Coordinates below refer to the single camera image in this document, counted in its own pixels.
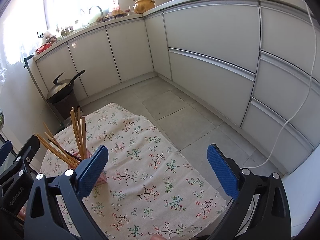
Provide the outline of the person's hand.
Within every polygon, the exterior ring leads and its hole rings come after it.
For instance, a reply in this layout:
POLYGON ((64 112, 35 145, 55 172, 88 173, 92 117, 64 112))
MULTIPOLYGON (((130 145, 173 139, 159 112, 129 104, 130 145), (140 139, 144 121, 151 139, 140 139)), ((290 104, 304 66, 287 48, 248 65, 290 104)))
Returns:
POLYGON ((163 237, 163 236, 161 236, 161 235, 158 235, 158 234, 153 233, 153 234, 151 235, 150 240, 168 240, 168 239, 165 238, 165 237, 163 237))

